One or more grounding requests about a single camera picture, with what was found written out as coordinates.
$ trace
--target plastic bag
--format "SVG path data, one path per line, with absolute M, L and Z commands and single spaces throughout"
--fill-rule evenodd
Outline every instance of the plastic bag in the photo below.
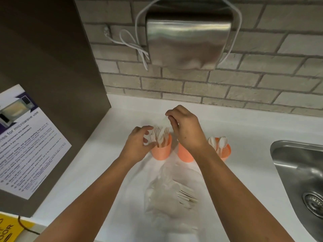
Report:
M 201 229 L 199 210 L 203 188 L 206 187 L 200 173 L 188 168 L 186 163 L 170 159 L 145 192 L 145 213 L 161 231 L 197 233 Z M 192 200 L 183 201 L 179 198 L 183 194 L 187 195 L 184 199 Z

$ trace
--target hand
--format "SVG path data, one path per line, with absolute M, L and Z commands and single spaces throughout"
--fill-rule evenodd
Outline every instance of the hand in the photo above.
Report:
M 165 115 L 168 116 L 178 141 L 189 152 L 208 145 L 196 115 L 185 107 L 178 105 L 172 110 L 168 110 Z
M 157 142 L 143 145 L 143 143 L 148 142 L 148 140 L 143 136 L 148 135 L 148 130 L 152 129 L 152 126 L 136 126 L 129 135 L 126 144 L 120 153 L 119 159 L 129 161 L 133 165 L 141 161 L 146 154 L 148 154 L 148 152 L 157 145 Z

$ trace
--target backsplash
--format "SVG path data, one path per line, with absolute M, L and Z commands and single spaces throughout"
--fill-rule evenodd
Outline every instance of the backsplash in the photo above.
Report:
M 150 64 L 146 71 L 135 49 L 104 36 L 105 24 L 115 40 L 123 28 L 134 35 L 135 16 L 149 0 L 75 2 L 107 93 L 323 117 L 323 0 L 231 0 L 242 28 L 213 71 Z M 144 15 L 140 25 L 145 45 Z

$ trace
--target forearm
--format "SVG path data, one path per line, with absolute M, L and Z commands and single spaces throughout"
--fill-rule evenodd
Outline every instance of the forearm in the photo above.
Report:
M 293 239 L 232 173 L 211 146 L 193 151 L 213 204 L 231 242 L 293 242 Z
M 131 167 L 129 162 L 116 159 L 35 242 L 93 242 Z

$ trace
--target left hand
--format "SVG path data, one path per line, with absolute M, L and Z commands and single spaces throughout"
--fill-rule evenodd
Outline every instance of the left hand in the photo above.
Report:
M 141 161 L 146 156 L 146 154 L 148 154 L 148 152 L 157 145 L 157 142 L 143 145 L 143 143 L 148 142 L 148 140 L 143 136 L 148 135 L 148 130 L 152 129 L 152 126 L 136 126 L 129 135 L 119 158 L 123 159 L 124 161 L 129 161 L 133 165 Z

